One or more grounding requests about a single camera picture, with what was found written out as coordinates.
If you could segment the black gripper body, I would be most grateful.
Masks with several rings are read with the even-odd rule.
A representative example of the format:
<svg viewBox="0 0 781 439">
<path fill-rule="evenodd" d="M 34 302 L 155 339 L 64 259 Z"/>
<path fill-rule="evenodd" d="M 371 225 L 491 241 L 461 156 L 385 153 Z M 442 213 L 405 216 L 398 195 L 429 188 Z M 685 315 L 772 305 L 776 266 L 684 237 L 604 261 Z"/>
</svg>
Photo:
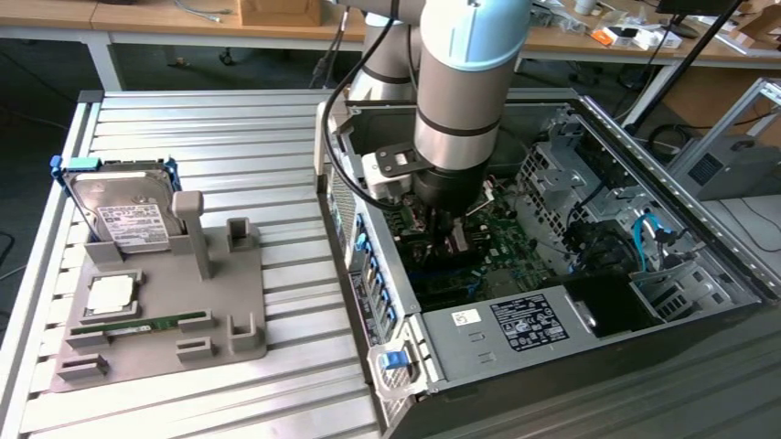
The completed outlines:
<svg viewBox="0 0 781 439">
<path fill-rule="evenodd" d="M 482 163 L 463 170 L 421 170 L 413 176 L 415 195 L 429 207 L 462 216 L 479 197 L 487 167 Z"/>
</svg>

